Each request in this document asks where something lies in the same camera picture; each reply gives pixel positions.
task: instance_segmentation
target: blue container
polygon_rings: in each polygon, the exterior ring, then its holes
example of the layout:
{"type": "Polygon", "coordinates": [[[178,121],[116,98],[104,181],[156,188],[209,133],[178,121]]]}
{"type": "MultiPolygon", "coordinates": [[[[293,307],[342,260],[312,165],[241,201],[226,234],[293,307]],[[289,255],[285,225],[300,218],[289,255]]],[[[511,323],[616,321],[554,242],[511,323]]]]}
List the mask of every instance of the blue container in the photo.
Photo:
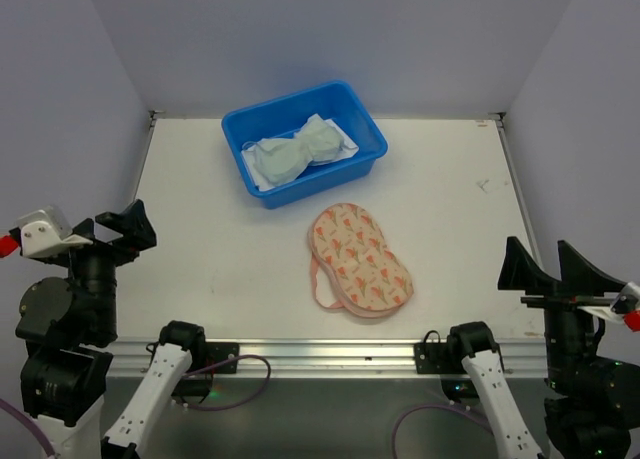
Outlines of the blue container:
{"type": "Polygon", "coordinates": [[[387,141],[351,87],[333,81],[256,106],[230,112],[222,130],[247,190],[268,209],[289,204],[316,192],[366,176],[373,163],[387,152],[387,141]],[[293,137],[307,119],[319,114],[333,119],[360,150],[342,161],[307,167],[294,181],[270,191],[259,191],[242,159],[242,146],[269,137],[293,137]]]}

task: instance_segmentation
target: white tabletop surface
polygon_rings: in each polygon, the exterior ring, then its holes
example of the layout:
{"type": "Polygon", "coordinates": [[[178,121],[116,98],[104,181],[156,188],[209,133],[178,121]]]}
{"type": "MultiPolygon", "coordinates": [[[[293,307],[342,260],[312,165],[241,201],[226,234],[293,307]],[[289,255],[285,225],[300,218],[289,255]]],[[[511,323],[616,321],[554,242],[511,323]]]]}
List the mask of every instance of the white tabletop surface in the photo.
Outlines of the white tabletop surface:
{"type": "Polygon", "coordinates": [[[159,120],[138,188],[158,247],[118,270],[119,335],[157,337],[172,319],[235,339],[411,339],[476,320],[498,338],[539,334],[542,314],[496,289],[507,236],[529,243],[495,123],[376,122],[389,152],[371,174],[267,210],[220,120],[159,120]],[[312,299],[306,233],[337,202],[367,209],[413,276],[415,296],[391,317],[312,299]]]}

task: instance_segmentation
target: bag handle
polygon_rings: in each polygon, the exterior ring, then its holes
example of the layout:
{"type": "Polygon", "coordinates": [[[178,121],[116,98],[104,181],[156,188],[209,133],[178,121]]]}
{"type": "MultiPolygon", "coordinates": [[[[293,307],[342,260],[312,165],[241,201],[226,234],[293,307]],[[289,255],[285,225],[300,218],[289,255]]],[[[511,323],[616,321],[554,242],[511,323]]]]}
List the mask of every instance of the bag handle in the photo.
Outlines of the bag handle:
{"type": "Polygon", "coordinates": [[[311,267],[309,272],[311,273],[311,290],[313,292],[313,298],[323,309],[342,309],[344,305],[340,301],[336,301],[330,306],[325,306],[320,302],[320,299],[318,299],[318,269],[320,269],[320,263],[316,259],[315,254],[311,254],[311,267]]]}

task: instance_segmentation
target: floral pattern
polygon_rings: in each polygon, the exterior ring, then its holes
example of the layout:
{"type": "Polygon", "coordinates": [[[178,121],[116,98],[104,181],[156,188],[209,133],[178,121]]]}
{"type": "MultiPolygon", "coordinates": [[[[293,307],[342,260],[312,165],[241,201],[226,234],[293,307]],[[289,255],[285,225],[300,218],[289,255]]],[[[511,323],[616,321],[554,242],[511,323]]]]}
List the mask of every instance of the floral pattern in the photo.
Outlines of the floral pattern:
{"type": "Polygon", "coordinates": [[[325,210],[310,229],[314,255],[349,309],[378,317],[402,306],[413,295],[406,268],[389,250],[371,214],[355,204],[325,210]]]}

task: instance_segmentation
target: white cloth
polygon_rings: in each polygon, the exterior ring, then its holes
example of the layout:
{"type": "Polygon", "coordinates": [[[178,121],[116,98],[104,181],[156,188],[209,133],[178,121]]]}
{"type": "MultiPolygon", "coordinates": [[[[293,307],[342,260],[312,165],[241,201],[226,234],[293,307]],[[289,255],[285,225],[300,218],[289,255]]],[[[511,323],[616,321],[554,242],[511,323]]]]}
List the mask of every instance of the white cloth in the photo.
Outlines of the white cloth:
{"type": "MultiPolygon", "coordinates": [[[[340,148],[340,152],[338,153],[338,155],[336,156],[336,158],[333,161],[330,162],[337,162],[337,161],[342,161],[344,159],[348,159],[350,157],[353,157],[356,155],[356,153],[360,150],[360,148],[358,147],[358,145],[353,142],[353,140],[342,130],[340,129],[340,127],[333,121],[333,119],[326,119],[324,121],[327,125],[334,127],[338,133],[342,136],[343,142],[342,142],[342,147],[340,148]]],[[[247,170],[249,171],[249,175],[251,176],[251,179],[253,179],[253,183],[258,187],[259,191],[269,191],[271,189],[273,189],[274,186],[273,184],[271,184],[262,174],[260,174],[260,172],[256,169],[256,155],[255,155],[255,149],[256,149],[256,145],[253,144],[252,146],[243,149],[242,150],[242,158],[244,159],[244,163],[247,166],[247,170]]],[[[314,164],[311,163],[309,165],[309,167],[314,167],[314,165],[319,165],[319,164],[314,164]]]]}

